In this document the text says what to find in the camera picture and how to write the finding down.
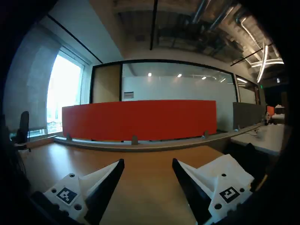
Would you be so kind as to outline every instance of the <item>window blind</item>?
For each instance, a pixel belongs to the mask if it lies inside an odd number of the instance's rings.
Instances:
[[[47,127],[47,91],[60,48],[61,45],[38,26],[24,37],[13,58],[4,89],[3,110],[11,132],[19,128],[23,111],[29,111],[30,130]]]

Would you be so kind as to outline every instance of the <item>gray partition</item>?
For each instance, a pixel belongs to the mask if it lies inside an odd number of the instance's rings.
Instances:
[[[238,125],[245,128],[260,123],[264,118],[265,108],[262,105],[254,105],[243,102],[233,102],[233,129]]]

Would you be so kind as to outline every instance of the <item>white desk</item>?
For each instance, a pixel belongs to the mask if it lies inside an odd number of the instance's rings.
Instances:
[[[246,146],[251,143],[256,150],[265,152],[270,155],[277,156],[281,151],[282,141],[284,137],[284,130],[290,129],[288,126],[283,124],[268,126],[261,126],[258,128],[259,135],[251,130],[241,135],[231,138],[231,141],[236,144]]]

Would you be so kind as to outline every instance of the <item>black chair back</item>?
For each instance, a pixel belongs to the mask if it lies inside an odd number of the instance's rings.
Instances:
[[[16,137],[12,138],[12,141],[17,144],[26,143],[28,131],[29,131],[29,112],[24,111],[21,114],[20,127],[16,132]]]

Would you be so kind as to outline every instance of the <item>window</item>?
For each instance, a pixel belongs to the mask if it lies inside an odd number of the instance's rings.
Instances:
[[[47,94],[48,134],[60,132],[62,127],[62,107],[79,105],[81,79],[84,66],[63,52],[57,55]]]
[[[241,102],[260,105],[260,95],[256,84],[237,76],[237,85]]]

